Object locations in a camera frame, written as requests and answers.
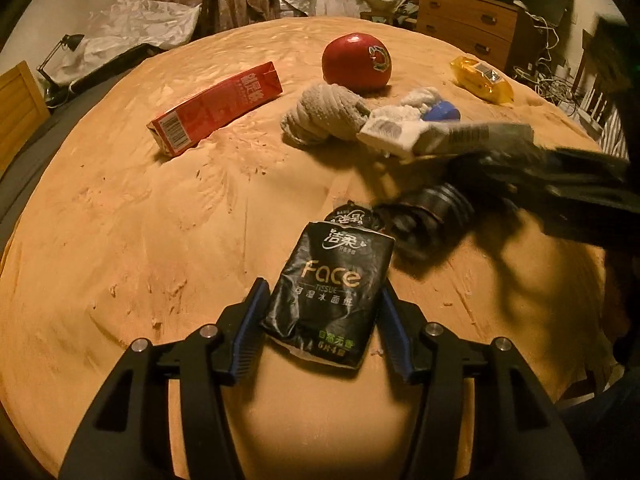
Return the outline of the white carton blue cap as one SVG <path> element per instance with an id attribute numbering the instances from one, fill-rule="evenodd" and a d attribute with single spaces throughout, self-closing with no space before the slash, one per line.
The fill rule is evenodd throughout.
<path id="1" fill-rule="evenodd" d="M 398 104 L 372 110 L 357 139 L 369 148 L 413 159 L 525 148 L 534 143 L 534 129 L 522 122 L 465 122 L 435 88 L 423 87 Z"/>

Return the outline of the black tissue packet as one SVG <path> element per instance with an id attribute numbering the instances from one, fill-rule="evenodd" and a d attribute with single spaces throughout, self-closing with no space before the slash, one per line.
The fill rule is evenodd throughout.
<path id="1" fill-rule="evenodd" d="M 381 217 L 351 200 L 308 223 L 274 286 L 262 327 L 302 359 L 356 370 L 394 245 Z"/>

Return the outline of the grey towel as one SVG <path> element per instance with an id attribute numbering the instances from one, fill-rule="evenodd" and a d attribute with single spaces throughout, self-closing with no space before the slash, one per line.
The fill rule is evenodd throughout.
<path id="1" fill-rule="evenodd" d="M 329 138 L 356 141 L 371 114 L 367 102 L 339 84 L 314 84 L 281 118 L 283 139 L 298 148 L 326 143 Z"/>

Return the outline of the wooden chair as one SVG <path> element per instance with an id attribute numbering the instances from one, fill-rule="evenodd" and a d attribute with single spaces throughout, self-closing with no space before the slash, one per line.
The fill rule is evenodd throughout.
<path id="1" fill-rule="evenodd" d="M 578 124 L 605 154 L 628 158 L 620 114 L 604 91 L 604 82 L 588 54 L 592 35 L 582 31 L 582 58 L 572 85 Z"/>

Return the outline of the yellow snack packet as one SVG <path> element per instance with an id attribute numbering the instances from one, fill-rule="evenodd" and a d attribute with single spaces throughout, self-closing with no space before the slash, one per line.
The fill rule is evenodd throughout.
<path id="1" fill-rule="evenodd" d="M 454 58 L 449 66 L 457 84 L 474 96 L 497 105 L 513 102 L 514 91 L 510 82 L 494 66 L 467 55 Z"/>

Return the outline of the wooden dresser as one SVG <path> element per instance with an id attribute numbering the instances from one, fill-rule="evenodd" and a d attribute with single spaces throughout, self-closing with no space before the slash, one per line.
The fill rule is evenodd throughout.
<path id="1" fill-rule="evenodd" d="M 508 75 L 532 68 L 546 39 L 525 10 L 497 0 L 419 0 L 416 30 Z"/>

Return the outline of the red apple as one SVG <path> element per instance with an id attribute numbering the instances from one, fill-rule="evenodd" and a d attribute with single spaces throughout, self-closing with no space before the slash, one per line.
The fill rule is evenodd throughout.
<path id="1" fill-rule="evenodd" d="M 392 57 L 381 40 L 353 32 L 332 40 L 321 58 L 323 79 L 356 93 L 382 90 L 392 76 Z"/>

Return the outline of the red milk carton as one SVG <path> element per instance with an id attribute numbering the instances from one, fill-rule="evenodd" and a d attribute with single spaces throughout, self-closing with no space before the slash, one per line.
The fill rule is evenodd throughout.
<path id="1" fill-rule="evenodd" d="M 152 119 L 146 128 L 160 150 L 173 158 L 281 93 L 278 72 L 273 62 L 267 62 L 192 96 Z"/>

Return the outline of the wooden headboard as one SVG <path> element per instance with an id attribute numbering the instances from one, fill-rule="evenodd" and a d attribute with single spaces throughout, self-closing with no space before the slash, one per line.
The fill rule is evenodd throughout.
<path id="1" fill-rule="evenodd" d="M 50 117 L 38 84 L 25 61 L 1 75 L 0 176 L 36 130 Z"/>

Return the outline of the black desk lamp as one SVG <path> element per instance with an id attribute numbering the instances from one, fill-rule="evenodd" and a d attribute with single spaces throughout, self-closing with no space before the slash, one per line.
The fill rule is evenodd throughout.
<path id="1" fill-rule="evenodd" d="M 84 38 L 83 34 L 65 34 L 37 67 L 37 73 L 43 80 L 44 104 L 49 110 L 64 104 L 67 99 L 68 83 L 62 81 L 58 72 L 66 58 L 78 49 Z"/>

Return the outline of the left silver plastic sheet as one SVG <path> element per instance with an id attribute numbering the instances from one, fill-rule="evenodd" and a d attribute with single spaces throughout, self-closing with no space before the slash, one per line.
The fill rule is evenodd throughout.
<path id="1" fill-rule="evenodd" d="M 191 39 L 200 13 L 200 6 L 181 3 L 113 0 L 90 15 L 85 38 L 58 73 L 62 81 L 71 84 L 135 47 L 181 47 Z"/>

